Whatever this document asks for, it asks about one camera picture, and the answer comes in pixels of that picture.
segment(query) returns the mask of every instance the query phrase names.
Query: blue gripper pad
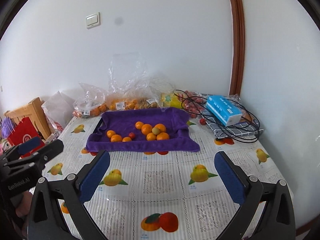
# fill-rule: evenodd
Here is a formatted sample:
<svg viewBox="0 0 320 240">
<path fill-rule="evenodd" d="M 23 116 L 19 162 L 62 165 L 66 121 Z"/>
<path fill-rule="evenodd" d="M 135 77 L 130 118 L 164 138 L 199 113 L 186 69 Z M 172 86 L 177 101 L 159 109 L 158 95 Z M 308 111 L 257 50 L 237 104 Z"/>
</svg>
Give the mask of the blue gripper pad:
<svg viewBox="0 0 320 240">
<path fill-rule="evenodd" d="M 82 180 L 79 185 L 80 197 L 79 200 L 83 204 L 91 200 L 94 192 L 96 191 L 103 175 L 106 173 L 110 166 L 110 154 L 105 151 L 96 164 L 87 173 L 87 176 Z"/>
<path fill-rule="evenodd" d="M 33 149 L 40 146 L 42 140 L 40 137 L 36 136 L 31 138 L 30 140 L 26 141 L 25 143 L 22 143 L 18 147 L 18 153 L 20 155 L 25 155 L 26 153 L 32 151 Z"/>
<path fill-rule="evenodd" d="M 233 202 L 242 205 L 245 201 L 245 187 L 220 152 L 216 153 L 214 157 L 214 167 Z"/>
</svg>

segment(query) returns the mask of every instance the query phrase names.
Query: red bag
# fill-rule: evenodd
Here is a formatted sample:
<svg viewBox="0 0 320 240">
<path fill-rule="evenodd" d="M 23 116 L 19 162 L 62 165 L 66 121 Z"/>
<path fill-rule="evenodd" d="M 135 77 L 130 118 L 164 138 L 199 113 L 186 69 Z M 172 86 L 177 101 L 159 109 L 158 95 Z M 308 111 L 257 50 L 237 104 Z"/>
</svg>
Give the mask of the red bag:
<svg viewBox="0 0 320 240">
<path fill-rule="evenodd" d="M 18 125 L 13 129 L 12 133 L 8 137 L 9 143 L 14 146 L 20 143 L 25 143 L 26 141 L 30 140 L 33 137 L 40 137 L 33 126 L 29 117 L 23 118 Z M 44 146 L 44 142 L 41 141 L 41 145 L 31 152 L 26 153 L 25 155 L 21 156 L 22 158 L 30 156 L 31 153 L 36 152 L 38 149 Z"/>
</svg>

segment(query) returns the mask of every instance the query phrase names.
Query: white wall switch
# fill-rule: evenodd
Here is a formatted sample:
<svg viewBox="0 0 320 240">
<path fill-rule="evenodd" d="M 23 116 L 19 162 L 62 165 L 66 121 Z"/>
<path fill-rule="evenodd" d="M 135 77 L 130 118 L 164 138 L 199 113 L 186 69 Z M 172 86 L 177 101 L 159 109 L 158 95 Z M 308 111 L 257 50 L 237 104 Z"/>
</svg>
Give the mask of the white wall switch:
<svg viewBox="0 0 320 240">
<path fill-rule="evenodd" d="M 89 15 L 85 18 L 85 25 L 87 27 L 87 29 L 93 28 L 95 26 L 100 25 L 101 21 L 100 21 L 100 13 L 95 13 L 92 15 Z"/>
</svg>

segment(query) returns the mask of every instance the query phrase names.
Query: purple towel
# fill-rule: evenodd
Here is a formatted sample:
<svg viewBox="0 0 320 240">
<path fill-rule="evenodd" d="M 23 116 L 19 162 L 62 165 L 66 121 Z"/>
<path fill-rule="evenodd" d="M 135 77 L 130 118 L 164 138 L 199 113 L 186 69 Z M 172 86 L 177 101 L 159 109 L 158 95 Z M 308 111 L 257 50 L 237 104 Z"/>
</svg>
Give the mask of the purple towel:
<svg viewBox="0 0 320 240">
<path fill-rule="evenodd" d="M 186 124 L 189 114 L 183 110 L 169 107 L 164 112 L 159 108 L 126 110 L 105 112 L 102 114 L 104 124 L 98 128 L 97 133 L 89 136 L 86 149 L 91 152 L 106 151 L 200 151 L 200 146 L 189 137 L 189 129 Z M 135 123 L 143 123 L 155 126 L 162 123 L 166 126 L 169 140 L 147 141 L 141 130 L 135 127 Z M 131 142 L 110 142 L 106 132 L 113 130 L 122 138 L 134 132 L 136 138 Z"/>
</svg>

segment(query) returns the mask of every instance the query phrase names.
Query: silver screw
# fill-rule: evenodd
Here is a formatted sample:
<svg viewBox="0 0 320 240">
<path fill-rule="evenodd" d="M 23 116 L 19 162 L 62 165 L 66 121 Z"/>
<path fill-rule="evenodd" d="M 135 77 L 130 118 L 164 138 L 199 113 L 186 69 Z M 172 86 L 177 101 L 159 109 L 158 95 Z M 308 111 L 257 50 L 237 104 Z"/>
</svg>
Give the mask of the silver screw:
<svg viewBox="0 0 320 240">
<path fill-rule="evenodd" d="M 287 183 L 286 183 L 283 179 L 279 180 L 279 184 L 280 184 L 281 186 L 287 185 Z"/>
<path fill-rule="evenodd" d="M 249 177 L 249 180 L 251 180 L 252 182 L 257 182 L 258 181 L 258 178 L 256 176 L 250 176 Z"/>
<path fill-rule="evenodd" d="M 38 179 L 38 182 L 39 182 L 39 183 L 44 183 L 44 181 L 45 181 L 45 178 L 44 178 L 44 177 L 41 177 L 40 179 Z"/>
<path fill-rule="evenodd" d="M 67 176 L 67 180 L 74 180 L 75 179 L 75 175 L 74 174 L 69 174 L 68 176 Z"/>
</svg>

